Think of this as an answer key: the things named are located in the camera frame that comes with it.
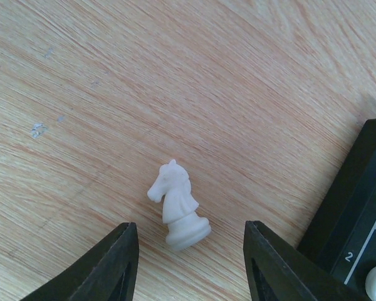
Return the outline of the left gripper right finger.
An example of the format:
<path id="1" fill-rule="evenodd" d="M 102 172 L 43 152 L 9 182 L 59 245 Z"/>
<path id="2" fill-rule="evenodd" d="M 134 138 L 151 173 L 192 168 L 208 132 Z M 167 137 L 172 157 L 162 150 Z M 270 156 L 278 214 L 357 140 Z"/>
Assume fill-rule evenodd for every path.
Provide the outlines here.
<path id="1" fill-rule="evenodd" d="M 252 300 L 368 300 L 317 267 L 260 221 L 247 221 L 244 261 Z"/>

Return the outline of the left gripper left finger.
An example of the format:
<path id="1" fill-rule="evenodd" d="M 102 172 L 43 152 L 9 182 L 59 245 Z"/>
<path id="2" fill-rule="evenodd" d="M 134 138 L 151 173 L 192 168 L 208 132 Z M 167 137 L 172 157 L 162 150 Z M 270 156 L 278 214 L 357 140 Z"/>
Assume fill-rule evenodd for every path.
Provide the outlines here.
<path id="1" fill-rule="evenodd" d="M 132 300 L 138 258 L 137 225 L 122 223 L 23 300 Z"/>

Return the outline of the white knight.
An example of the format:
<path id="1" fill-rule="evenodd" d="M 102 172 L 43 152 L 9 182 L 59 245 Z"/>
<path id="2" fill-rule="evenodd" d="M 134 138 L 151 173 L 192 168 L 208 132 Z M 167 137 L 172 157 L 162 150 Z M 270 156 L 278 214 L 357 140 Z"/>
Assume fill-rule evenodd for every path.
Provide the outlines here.
<path id="1" fill-rule="evenodd" d="M 199 203 L 192 196 L 189 174 L 175 159 L 160 166 L 147 196 L 155 203 L 163 203 L 162 222 L 169 231 L 165 242 L 172 250 L 186 249 L 211 233 L 209 220 L 196 213 Z"/>

